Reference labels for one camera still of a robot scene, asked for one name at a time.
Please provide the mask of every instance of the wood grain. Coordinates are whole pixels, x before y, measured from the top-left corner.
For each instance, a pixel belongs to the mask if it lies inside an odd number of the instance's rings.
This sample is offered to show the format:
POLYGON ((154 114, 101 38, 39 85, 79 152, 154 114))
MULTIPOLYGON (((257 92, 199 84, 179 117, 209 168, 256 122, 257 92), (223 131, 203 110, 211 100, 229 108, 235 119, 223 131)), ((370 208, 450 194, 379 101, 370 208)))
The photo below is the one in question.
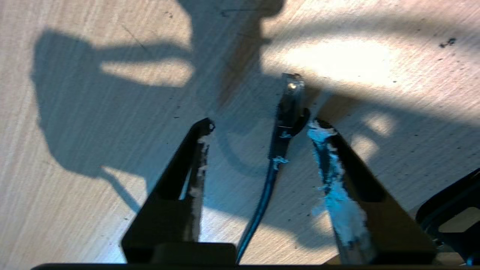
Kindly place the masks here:
MULTIPOLYGON (((204 241, 252 215, 282 72, 405 209, 479 166, 480 2, 0 1, 0 268, 122 262, 190 126, 216 122, 204 241), (446 48, 440 43, 455 37, 446 48)), ((243 263, 336 254, 305 132, 243 263)))

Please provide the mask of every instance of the dirt speck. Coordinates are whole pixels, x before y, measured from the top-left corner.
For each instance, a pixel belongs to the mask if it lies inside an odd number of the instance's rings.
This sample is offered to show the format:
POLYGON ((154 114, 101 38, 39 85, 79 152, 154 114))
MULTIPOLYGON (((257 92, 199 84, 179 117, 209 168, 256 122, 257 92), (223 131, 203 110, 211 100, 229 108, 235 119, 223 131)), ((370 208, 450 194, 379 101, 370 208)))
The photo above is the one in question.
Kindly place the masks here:
POLYGON ((447 46, 452 46, 456 43, 456 37, 451 37, 447 42, 440 43, 440 48, 445 48, 447 46))

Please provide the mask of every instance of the worn paint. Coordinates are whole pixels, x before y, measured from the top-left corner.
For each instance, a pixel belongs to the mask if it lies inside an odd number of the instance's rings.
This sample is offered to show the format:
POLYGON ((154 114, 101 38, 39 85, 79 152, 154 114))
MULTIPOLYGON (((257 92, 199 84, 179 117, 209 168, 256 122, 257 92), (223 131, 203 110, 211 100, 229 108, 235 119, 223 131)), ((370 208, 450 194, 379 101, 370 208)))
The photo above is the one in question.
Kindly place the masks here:
MULTIPOLYGON (((327 142, 327 138, 337 135, 333 128, 325 129, 314 121, 309 124, 310 129, 307 132, 313 143, 321 151, 327 151, 330 161, 329 171, 319 171, 320 178, 324 184, 322 190, 325 192, 324 203, 330 214, 332 225, 338 234, 343 246, 349 246, 352 242, 363 239, 369 233, 365 227, 367 215, 360 208, 360 205, 349 196, 343 187, 344 170, 342 162, 338 157, 337 149, 327 142)), ((314 151, 313 155, 320 165, 320 157, 318 152, 314 151)))

